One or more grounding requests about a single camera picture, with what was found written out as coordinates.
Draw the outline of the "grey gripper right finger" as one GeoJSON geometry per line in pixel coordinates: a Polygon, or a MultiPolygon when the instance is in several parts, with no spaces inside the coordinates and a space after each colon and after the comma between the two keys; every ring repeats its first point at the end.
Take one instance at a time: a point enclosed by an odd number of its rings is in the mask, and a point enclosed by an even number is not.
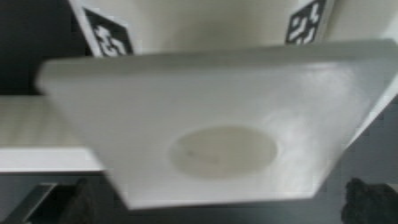
{"type": "Polygon", "coordinates": [[[398,224],[398,191],[387,184],[348,181],[342,224],[398,224]]]}

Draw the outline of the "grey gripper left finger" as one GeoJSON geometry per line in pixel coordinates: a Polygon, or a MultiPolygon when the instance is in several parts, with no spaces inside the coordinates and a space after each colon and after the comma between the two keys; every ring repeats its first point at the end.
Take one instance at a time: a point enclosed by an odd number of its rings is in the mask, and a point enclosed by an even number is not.
{"type": "Polygon", "coordinates": [[[72,184],[40,183],[0,224],[94,224],[86,180],[72,184]]]}

